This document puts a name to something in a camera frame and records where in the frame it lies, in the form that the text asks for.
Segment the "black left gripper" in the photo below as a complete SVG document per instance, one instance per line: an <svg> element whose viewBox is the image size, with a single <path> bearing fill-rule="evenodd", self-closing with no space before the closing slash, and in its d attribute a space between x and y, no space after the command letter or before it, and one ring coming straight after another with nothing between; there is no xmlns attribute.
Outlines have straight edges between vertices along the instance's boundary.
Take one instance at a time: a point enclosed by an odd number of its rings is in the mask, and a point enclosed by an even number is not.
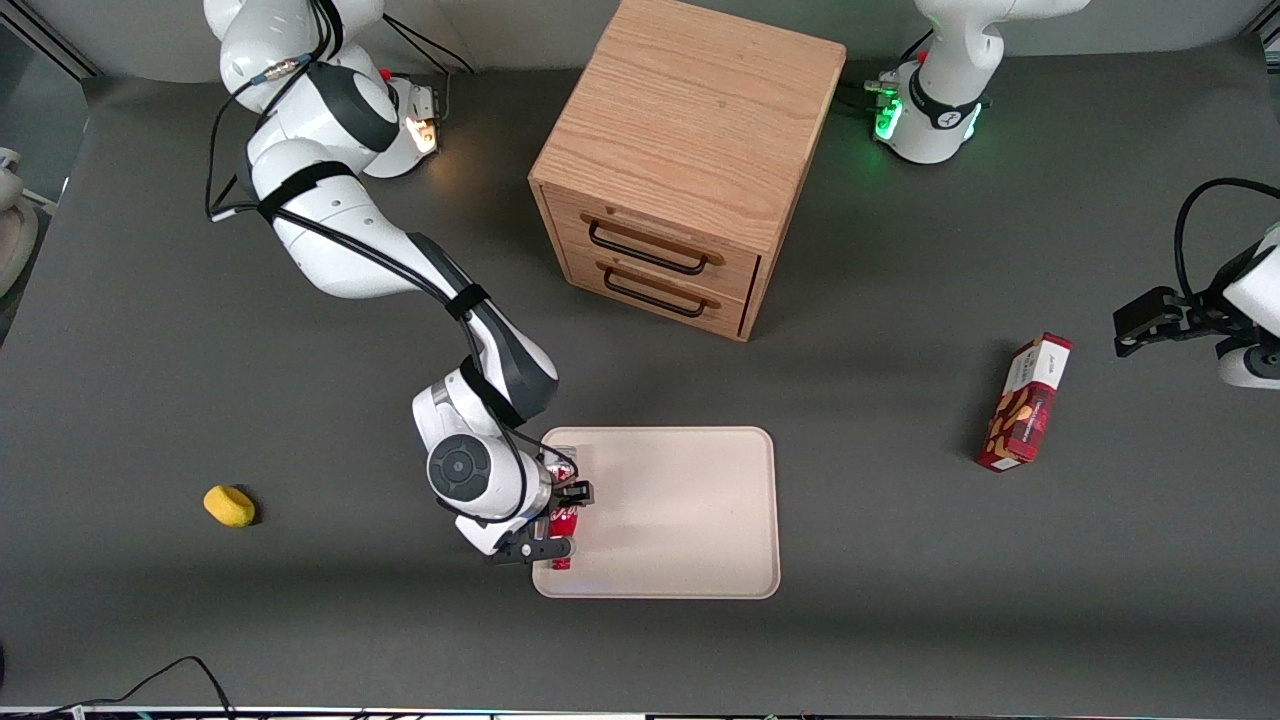
<svg viewBox="0 0 1280 720"><path fill-rule="evenodd" d="M1130 357L1143 347L1222 336L1228 343L1261 343L1265 337L1265 250L1249 246L1190 296L1157 286L1114 314L1114 350Z"/></svg>

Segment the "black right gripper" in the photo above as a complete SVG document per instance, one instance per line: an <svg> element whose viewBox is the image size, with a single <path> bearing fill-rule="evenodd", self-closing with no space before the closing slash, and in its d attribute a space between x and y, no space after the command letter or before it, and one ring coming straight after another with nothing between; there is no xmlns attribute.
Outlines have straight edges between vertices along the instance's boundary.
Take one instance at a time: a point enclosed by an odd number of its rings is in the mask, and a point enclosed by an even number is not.
<svg viewBox="0 0 1280 720"><path fill-rule="evenodd" d="M513 536L503 539L488 557L492 566L531 565L570 559L575 551L572 537L562 537L559 507L585 507L594 502L589 480L575 480L562 487L559 468L545 468L547 503L536 518L536 538Z"/></svg>

